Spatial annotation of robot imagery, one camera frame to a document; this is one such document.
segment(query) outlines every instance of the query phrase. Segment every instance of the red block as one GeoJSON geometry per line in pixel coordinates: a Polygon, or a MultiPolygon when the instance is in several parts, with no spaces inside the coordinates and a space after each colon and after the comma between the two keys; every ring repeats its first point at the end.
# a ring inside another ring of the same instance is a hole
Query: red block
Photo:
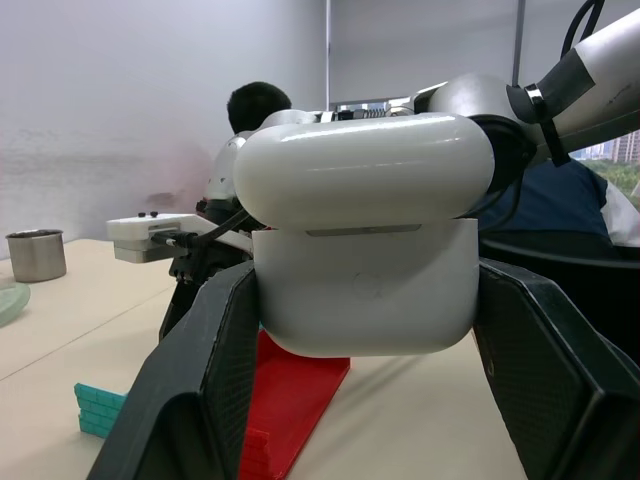
{"type": "Polygon", "coordinates": [[[282,480],[329,406],[351,361],[299,357],[261,331],[257,363],[240,480],[282,480]]]}

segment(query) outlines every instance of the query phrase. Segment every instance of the beige tabletop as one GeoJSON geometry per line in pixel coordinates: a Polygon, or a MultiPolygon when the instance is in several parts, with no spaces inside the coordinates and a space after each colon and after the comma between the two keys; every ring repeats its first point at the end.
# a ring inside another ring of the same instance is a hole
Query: beige tabletop
{"type": "MultiPolygon", "coordinates": [[[[102,440],[79,432],[73,386],[126,392],[171,298],[167,262],[127,265],[89,241],[66,253],[68,278],[34,286],[29,311],[0,328],[0,479],[86,477],[102,440]]],[[[430,356],[354,359],[289,478],[526,479],[471,336],[430,356]]]]}

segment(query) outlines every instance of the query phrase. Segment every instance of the white wall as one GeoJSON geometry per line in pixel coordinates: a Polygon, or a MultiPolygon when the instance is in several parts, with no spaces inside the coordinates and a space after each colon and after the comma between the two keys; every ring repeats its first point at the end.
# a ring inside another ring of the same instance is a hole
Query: white wall
{"type": "Polygon", "coordinates": [[[324,0],[3,0],[0,235],[193,211],[233,89],[324,108],[325,29],[324,0]]]}
{"type": "MultiPolygon", "coordinates": [[[[527,0],[520,62],[520,85],[541,80],[560,60],[562,43],[569,24],[583,3],[584,0],[527,0]]],[[[596,31],[639,7],[638,0],[607,0],[596,31]]],[[[580,40],[585,23],[586,18],[578,28],[576,42],[580,40]]]]}
{"type": "Polygon", "coordinates": [[[468,72],[511,82],[516,0],[333,0],[332,102],[405,96],[468,72]]]}

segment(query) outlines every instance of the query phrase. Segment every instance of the stainless steel cup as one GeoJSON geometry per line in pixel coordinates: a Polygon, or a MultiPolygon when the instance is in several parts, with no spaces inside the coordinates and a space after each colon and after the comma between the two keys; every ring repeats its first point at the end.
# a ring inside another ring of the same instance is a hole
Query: stainless steel cup
{"type": "Polygon", "coordinates": [[[43,282],[67,273],[61,230],[29,230],[6,238],[17,282],[43,282]]]}

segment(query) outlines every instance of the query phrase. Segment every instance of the robotic arm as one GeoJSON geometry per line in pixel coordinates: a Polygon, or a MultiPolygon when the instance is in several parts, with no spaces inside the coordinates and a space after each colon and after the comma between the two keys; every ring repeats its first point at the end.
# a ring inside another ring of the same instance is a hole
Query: robotic arm
{"type": "MultiPolygon", "coordinates": [[[[562,164],[567,151],[640,128],[638,51],[640,10],[525,88],[465,75],[382,114],[279,112],[242,137],[227,166],[216,165],[208,196],[232,205],[227,218],[244,209],[278,229],[253,234],[265,328],[310,356],[426,353],[457,342],[473,321],[478,255],[475,220],[456,218],[533,163],[562,164]]],[[[172,273],[197,288],[246,258],[246,248],[228,250],[233,258],[214,255],[217,266],[203,271],[202,255],[194,263],[197,255],[167,248],[167,234],[190,227],[160,220],[134,222],[135,245],[128,220],[110,222],[116,249],[158,252],[129,259],[178,257],[172,273]],[[158,228],[167,229],[162,241],[158,228]]]]}

